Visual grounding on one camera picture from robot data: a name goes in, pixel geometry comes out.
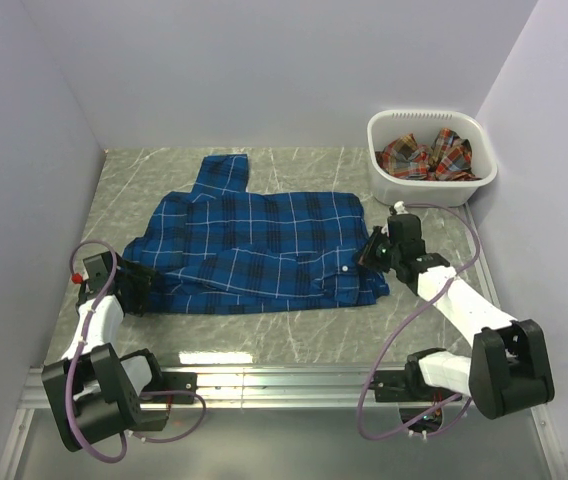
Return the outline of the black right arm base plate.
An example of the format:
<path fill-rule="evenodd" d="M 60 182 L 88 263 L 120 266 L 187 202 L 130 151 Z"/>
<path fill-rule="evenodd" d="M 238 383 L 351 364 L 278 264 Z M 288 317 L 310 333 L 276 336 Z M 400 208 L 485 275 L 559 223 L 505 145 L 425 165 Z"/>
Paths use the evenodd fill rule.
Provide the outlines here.
<path fill-rule="evenodd" d="M 425 383 L 419 371 L 378 370 L 369 384 L 376 403 L 432 402 L 437 403 L 456 395 L 442 387 Z"/>

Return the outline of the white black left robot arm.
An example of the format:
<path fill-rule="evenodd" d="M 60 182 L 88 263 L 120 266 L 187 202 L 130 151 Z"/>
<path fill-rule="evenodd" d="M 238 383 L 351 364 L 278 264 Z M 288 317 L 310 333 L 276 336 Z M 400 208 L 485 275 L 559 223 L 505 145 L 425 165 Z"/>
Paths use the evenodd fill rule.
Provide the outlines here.
<path fill-rule="evenodd" d="M 71 452 L 82 448 L 69 425 L 65 390 L 70 364 L 81 339 L 72 385 L 72 410 L 78 428 L 90 444 L 122 433 L 161 431 L 168 412 L 145 412 L 141 401 L 153 402 L 165 390 L 165 377 L 155 356 L 141 349 L 120 357 L 113 346 L 124 316 L 141 315 L 148 305 L 155 271 L 117 259 L 117 271 L 107 295 L 93 315 L 87 335 L 78 326 L 62 358 L 43 368 L 41 379 L 61 440 Z"/>

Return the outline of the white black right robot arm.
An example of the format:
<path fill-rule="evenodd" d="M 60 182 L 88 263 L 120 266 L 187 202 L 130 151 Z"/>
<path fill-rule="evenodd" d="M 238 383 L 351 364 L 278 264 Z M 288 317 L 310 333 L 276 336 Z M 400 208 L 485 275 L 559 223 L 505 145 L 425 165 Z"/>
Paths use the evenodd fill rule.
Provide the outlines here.
<path fill-rule="evenodd" d="M 408 356 L 403 370 L 375 369 L 367 382 L 379 402 L 426 402 L 439 394 L 470 398 L 496 419 L 555 397 L 541 326 L 500 310 L 439 253 L 430 253 L 420 218 L 401 202 L 374 228 L 358 255 L 361 266 L 394 272 L 397 280 L 438 310 L 471 347 L 468 356 L 431 348 Z"/>

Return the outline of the blue plaid long sleeve shirt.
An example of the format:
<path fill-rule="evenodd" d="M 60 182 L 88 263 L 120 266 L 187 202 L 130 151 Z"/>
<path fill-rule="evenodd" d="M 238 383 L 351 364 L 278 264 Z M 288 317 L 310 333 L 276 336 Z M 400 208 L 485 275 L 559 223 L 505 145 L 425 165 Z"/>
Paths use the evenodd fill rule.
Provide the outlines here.
<path fill-rule="evenodd" d="M 253 314 L 376 304 L 384 276 L 356 261 L 369 238 L 357 196 L 250 193 L 244 154 L 203 159 L 192 190 L 170 192 L 124 259 L 157 275 L 153 313 Z"/>

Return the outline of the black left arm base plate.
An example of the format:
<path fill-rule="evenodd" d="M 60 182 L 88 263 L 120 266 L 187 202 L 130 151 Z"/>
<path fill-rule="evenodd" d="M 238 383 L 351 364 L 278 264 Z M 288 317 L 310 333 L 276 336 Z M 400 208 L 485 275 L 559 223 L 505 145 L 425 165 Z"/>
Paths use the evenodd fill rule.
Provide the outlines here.
<path fill-rule="evenodd" d="M 197 391 L 198 375 L 190 371 L 164 371 L 161 391 L 177 391 L 168 403 L 171 405 L 192 405 L 193 394 Z"/>

